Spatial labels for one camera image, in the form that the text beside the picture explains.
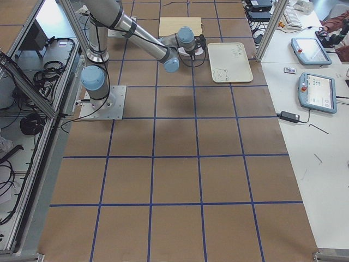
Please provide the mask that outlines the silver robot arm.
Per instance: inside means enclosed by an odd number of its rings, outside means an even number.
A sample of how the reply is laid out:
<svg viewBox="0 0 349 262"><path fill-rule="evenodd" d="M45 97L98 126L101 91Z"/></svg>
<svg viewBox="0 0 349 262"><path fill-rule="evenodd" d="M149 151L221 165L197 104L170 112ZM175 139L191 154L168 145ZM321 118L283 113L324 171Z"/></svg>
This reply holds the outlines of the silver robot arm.
<svg viewBox="0 0 349 262"><path fill-rule="evenodd" d="M89 48L86 51L87 66L81 72L81 82L86 89L93 108L101 107L109 96L106 67L107 28L92 14L88 18Z"/></svg>
<svg viewBox="0 0 349 262"><path fill-rule="evenodd" d="M196 51L205 50L204 35L194 36L192 29L184 26L177 33L162 38L155 38L135 20L125 14L118 1L85 1L89 11L89 49L87 56L95 63L106 62L108 30L119 32L164 65L168 73L179 69L178 50L183 48L191 60L196 59Z"/></svg>

